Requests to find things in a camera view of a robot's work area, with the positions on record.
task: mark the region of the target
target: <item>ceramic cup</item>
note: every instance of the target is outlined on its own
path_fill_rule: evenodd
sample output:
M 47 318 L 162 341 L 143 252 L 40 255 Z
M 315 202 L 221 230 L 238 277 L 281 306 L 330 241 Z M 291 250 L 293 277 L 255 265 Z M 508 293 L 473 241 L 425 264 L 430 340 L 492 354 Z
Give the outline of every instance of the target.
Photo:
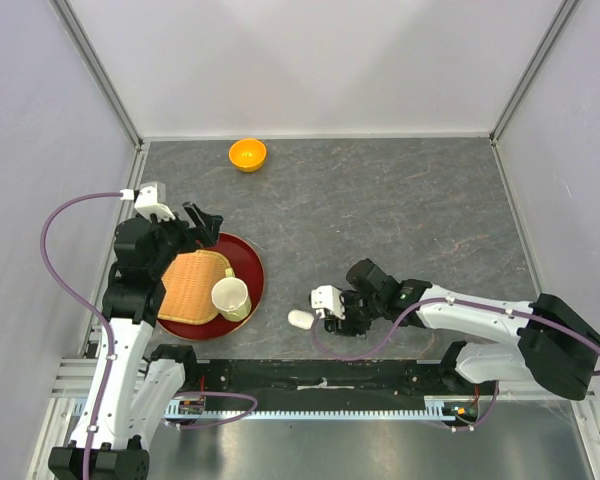
M 232 268 L 225 270 L 225 278 L 211 289 L 211 301 L 220 314 L 230 322 L 241 322 L 251 312 L 249 289 Z

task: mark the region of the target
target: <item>wicker coaster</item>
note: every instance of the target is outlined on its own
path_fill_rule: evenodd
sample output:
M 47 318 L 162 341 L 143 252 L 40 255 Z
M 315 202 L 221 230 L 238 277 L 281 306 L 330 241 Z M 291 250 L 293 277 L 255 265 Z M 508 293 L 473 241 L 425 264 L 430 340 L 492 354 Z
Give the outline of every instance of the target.
M 167 290 L 158 318 L 202 325 L 218 315 L 211 303 L 211 289 L 225 277 L 229 260 L 217 252 L 198 250 L 178 255 L 162 276 Z

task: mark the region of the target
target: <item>round red tray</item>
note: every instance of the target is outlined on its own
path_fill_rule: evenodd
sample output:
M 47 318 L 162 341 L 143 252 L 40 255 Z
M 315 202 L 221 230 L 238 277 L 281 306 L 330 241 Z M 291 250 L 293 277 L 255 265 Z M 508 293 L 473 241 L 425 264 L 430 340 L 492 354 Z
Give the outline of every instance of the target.
M 227 257 L 236 277 L 247 284 L 249 296 L 251 297 L 251 312 L 241 322 L 230 322 L 218 314 L 209 323 L 202 325 L 189 325 L 187 323 L 158 319 L 158 323 L 167 332 L 185 340 L 210 340 L 240 328 L 253 316 L 253 312 L 258 308 L 262 299 L 262 292 L 264 291 L 264 268 L 262 262 L 256 251 L 247 242 L 235 235 L 221 233 L 216 246 L 207 248 L 206 250 L 218 252 Z

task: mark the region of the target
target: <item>small orange bowl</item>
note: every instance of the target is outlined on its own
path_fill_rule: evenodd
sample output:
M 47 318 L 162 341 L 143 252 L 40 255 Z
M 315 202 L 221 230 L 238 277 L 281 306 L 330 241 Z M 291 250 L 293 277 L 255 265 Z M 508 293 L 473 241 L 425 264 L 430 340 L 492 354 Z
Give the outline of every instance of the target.
M 243 138 L 231 145 L 229 160 L 242 172 L 255 172 L 267 158 L 267 147 L 255 138 Z

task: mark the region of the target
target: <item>white object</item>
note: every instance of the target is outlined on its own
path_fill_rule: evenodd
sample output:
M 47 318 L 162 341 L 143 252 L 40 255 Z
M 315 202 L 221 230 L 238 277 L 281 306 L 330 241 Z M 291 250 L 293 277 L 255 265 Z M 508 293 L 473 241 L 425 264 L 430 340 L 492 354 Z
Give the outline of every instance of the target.
M 151 440 L 175 392 L 185 381 L 184 367 L 175 360 L 151 362 L 147 377 L 131 404 L 129 438 L 140 435 L 142 448 L 149 450 Z
M 319 318 L 325 318 L 330 313 L 344 320 L 344 306 L 340 295 L 342 292 L 333 285 L 322 285 L 311 290 L 311 308 Z
M 494 379 L 535 381 L 520 350 L 499 343 L 465 345 L 456 358 L 456 372 L 475 384 Z
M 122 198 L 120 200 L 135 200 L 135 192 L 132 188 L 123 188 L 120 190 L 120 193 L 122 194 Z
M 164 204 L 167 194 L 164 183 L 150 182 L 140 185 L 140 193 L 134 208 L 147 220 L 152 220 L 152 215 L 158 222 L 174 220 L 176 216 L 171 209 Z
M 227 276 L 213 286 L 211 302 L 231 322 L 241 322 L 251 312 L 247 284 L 234 276 Z
M 95 431 L 94 448 L 100 448 L 103 442 L 107 442 L 116 450 L 127 448 L 129 439 L 138 434 L 142 436 L 142 447 L 149 449 L 169 401 L 184 382 L 184 367 L 173 360 L 152 362 L 147 378 L 134 398 L 138 368 L 153 327 L 147 322 L 133 324 L 130 318 L 112 318 L 110 325 L 116 340 L 115 360 L 98 419 L 95 425 L 91 424 L 93 405 L 107 361 L 109 339 L 105 331 L 100 341 L 100 356 L 89 396 L 71 440 L 76 441 L 78 448 L 83 448 L 87 433 Z
M 315 321 L 313 314 L 302 310 L 291 310 L 287 315 L 287 320 L 294 327 L 302 328 L 303 330 L 311 330 L 311 325 Z
M 417 312 L 418 317 L 420 317 L 425 327 L 456 330 L 513 347 L 518 344 L 519 336 L 517 331 L 529 323 L 527 319 L 511 318 L 506 313 L 497 314 L 487 312 L 477 308 L 458 305 L 454 302 L 457 300 L 466 300 L 505 310 L 513 309 L 520 312 L 533 313 L 533 310 L 529 307 L 529 302 L 503 302 L 473 297 L 471 295 L 462 295 L 451 292 L 439 285 L 428 288 L 421 300 L 436 297 L 447 298 L 447 303 L 423 305 Z

